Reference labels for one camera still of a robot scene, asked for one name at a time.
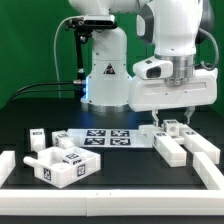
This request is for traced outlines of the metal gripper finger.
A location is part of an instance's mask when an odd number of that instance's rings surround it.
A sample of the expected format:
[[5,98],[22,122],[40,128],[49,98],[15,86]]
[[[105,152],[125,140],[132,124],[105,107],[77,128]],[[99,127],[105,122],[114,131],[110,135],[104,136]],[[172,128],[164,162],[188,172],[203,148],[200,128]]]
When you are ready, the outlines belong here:
[[196,107],[195,106],[191,106],[188,107],[184,113],[184,116],[186,117],[186,123],[189,124],[191,121],[191,117],[195,112]]
[[154,125],[159,127],[158,110],[152,110],[152,118],[154,120]]

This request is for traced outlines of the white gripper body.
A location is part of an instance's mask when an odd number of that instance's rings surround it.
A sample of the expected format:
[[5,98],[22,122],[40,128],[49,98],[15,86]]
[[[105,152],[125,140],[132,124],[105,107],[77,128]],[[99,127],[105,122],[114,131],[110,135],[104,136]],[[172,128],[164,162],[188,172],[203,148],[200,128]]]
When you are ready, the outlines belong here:
[[217,99],[217,76],[217,69],[199,69],[185,85],[171,87],[161,79],[135,76],[129,89],[129,105],[139,112],[213,104]]

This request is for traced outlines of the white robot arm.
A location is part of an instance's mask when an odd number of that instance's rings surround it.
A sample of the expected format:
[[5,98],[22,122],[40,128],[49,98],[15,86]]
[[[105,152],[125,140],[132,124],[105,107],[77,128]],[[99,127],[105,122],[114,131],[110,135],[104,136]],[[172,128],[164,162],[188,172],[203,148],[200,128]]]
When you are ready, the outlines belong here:
[[212,37],[210,0],[68,0],[80,39],[92,41],[84,107],[135,112],[184,108],[190,116],[217,98],[217,64],[197,64]]

